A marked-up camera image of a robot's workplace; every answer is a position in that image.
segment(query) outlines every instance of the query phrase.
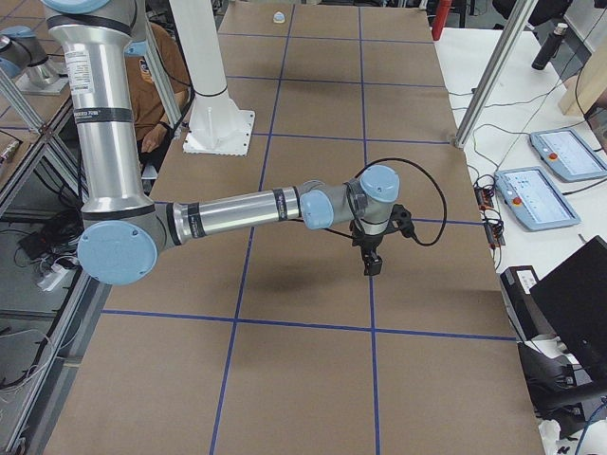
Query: cardboard table surface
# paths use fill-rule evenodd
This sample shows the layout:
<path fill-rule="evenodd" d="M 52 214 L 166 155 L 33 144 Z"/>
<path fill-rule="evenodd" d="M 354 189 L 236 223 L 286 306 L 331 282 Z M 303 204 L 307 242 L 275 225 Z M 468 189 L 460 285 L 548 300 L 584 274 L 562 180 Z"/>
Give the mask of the cardboard table surface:
<path fill-rule="evenodd" d="M 45 453 L 543 453 L 425 13 L 232 3 L 220 43 L 256 112 L 248 155 L 182 137 L 156 200 L 339 184 L 396 156 L 445 192 L 444 237 L 386 238 L 372 280 L 347 239 L 299 223 L 167 251 L 112 290 Z M 435 189 L 393 165 L 429 241 Z"/>

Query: power strip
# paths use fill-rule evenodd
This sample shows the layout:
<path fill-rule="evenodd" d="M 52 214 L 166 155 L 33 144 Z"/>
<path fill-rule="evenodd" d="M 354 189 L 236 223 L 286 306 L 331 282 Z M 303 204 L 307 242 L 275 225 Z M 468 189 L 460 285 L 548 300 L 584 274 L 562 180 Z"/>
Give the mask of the power strip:
<path fill-rule="evenodd" d="M 76 258 L 68 260 L 74 265 L 78 265 Z M 43 291 L 50 292 L 57 287 L 57 285 L 65 278 L 65 275 L 69 273 L 72 268 L 65 268 L 59 263 L 55 263 L 50 267 L 50 271 L 45 273 L 42 279 L 36 284 Z"/>

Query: metal frame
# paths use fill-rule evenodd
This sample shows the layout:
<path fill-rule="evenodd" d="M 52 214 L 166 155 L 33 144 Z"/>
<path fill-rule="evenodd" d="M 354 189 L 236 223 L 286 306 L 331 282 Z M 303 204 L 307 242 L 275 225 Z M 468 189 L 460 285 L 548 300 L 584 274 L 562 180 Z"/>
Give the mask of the metal frame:
<path fill-rule="evenodd" d="M 453 140 L 455 147 L 462 149 L 466 145 L 466 142 L 468 142 L 469 137 L 474 131 L 474 126 L 491 95 L 491 91 L 500 77 L 508 57 L 512 53 L 512 50 L 514 50 L 514 46 L 521 36 L 521 31 L 523 31 L 527 19 L 531 15 L 531 11 L 533 11 L 537 3 L 538 0 L 517 0 L 514 5 L 514 9 L 504 27 L 504 31 L 502 31 L 500 40 L 495 46 L 495 50 L 493 50 L 483 77 L 457 130 L 457 134 Z"/>

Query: brown shirt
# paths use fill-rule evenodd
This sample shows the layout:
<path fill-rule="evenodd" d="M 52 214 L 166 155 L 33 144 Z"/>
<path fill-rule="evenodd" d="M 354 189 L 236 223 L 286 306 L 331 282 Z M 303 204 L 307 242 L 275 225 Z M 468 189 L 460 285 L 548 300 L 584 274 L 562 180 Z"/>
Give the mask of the brown shirt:
<path fill-rule="evenodd" d="M 180 81 L 189 83 L 188 71 L 176 42 L 164 28 L 157 24 L 152 24 L 152 31 L 156 37 L 158 52 L 168 73 Z M 131 92 L 135 133 L 137 140 L 142 140 L 158 124 L 164 115 L 164 107 L 162 107 L 162 101 L 143 57 L 126 58 L 126 75 Z M 175 93 L 188 89 L 188 86 L 171 79 L 171 77 L 169 77 L 169 81 Z"/>

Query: white mounting plate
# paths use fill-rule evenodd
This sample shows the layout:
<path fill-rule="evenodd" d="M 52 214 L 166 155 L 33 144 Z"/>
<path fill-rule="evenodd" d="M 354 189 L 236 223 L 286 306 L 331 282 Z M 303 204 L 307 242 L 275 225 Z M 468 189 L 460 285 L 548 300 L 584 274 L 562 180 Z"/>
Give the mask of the white mounting plate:
<path fill-rule="evenodd" d="M 183 151 L 189 154 L 245 156 L 248 152 L 248 145 L 250 144 L 250 138 L 253 132 L 255 113 L 253 111 L 240 111 L 240 115 L 243 116 L 247 129 L 235 131 L 228 137 L 219 139 L 214 147 L 204 145 L 202 143 L 205 139 L 204 132 L 202 130 L 193 129 L 193 125 L 190 124 L 191 131 L 186 136 L 186 141 L 183 144 Z"/>

